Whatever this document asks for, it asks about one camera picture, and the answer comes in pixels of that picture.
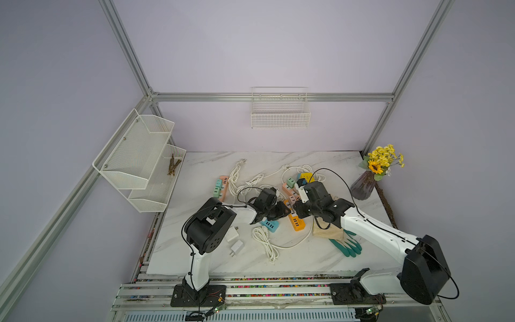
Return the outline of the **blue power strip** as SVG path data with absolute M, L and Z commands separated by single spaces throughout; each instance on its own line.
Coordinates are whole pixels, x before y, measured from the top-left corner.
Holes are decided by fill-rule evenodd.
M 279 227 L 279 223 L 277 221 L 269 221 L 269 220 L 263 220 L 260 221 L 260 224 L 267 228 L 270 232 L 274 233 Z

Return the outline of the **orange power strip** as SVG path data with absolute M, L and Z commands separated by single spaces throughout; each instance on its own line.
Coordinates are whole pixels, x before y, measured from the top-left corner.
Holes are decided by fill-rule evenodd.
M 293 206 L 289 201 L 284 201 L 284 204 L 290 211 L 290 213 L 288 214 L 288 219 L 290 220 L 290 223 L 295 232 L 303 231 L 306 228 L 306 223 L 304 222 L 304 220 L 297 216 L 297 213 L 295 212 Z

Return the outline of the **white charger plug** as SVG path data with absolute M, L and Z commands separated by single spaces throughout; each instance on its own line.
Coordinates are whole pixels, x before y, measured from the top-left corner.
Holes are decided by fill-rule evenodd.
M 230 243 L 233 240 L 237 240 L 239 238 L 238 228 L 231 226 L 227 233 L 225 234 L 225 240 Z
M 243 248 L 244 248 L 244 243 L 241 240 L 236 241 L 236 243 L 233 244 L 231 247 L 230 256 L 238 255 Z

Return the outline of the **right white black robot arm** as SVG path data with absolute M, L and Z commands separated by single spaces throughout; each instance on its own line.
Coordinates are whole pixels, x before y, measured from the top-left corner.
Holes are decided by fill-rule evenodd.
M 294 204 L 299 217 L 313 216 L 356 233 L 393 258 L 391 269 L 363 269 L 358 288 L 369 295 L 406 294 L 417 303 L 430 305 L 439 296 L 451 273 L 439 242 L 429 235 L 417 237 L 382 223 L 345 199 L 335 199 L 324 184 L 314 181 L 297 189 Z

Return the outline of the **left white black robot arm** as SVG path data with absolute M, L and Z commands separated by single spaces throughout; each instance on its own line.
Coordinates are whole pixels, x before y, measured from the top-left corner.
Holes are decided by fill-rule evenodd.
M 195 292 L 209 284 L 209 254 L 220 245 L 234 221 L 254 225 L 277 221 L 289 214 L 291 210 L 277 199 L 274 188 L 261 189 L 257 197 L 241 205 L 224 204 L 214 197 L 208 199 L 182 228 L 181 235 L 190 248 L 191 259 L 185 284 Z

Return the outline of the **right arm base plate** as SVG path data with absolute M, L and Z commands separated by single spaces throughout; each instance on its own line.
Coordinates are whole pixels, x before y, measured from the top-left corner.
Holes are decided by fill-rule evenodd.
M 334 305 L 384 305 L 384 295 L 370 295 L 360 284 L 332 283 L 329 285 Z

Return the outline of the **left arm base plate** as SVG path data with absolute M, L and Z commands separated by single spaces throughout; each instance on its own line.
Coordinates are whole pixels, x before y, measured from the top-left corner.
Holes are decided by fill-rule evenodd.
M 188 284 L 174 287 L 171 307 L 213 307 L 225 301 L 227 286 L 207 284 L 200 291 L 195 291 Z

